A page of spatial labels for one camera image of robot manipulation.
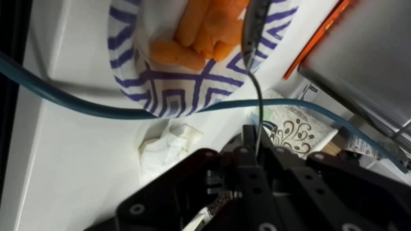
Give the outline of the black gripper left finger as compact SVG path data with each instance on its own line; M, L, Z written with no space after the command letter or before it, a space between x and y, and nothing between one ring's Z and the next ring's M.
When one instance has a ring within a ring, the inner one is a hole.
M199 149L120 201L112 217L83 231L182 231L209 207L215 212L199 231L240 231L238 204L224 182L232 160L233 151Z

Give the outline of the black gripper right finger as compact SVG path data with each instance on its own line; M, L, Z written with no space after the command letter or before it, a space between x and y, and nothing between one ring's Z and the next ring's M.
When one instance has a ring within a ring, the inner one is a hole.
M241 128L246 210L277 231L411 231L411 187L339 158L290 150Z

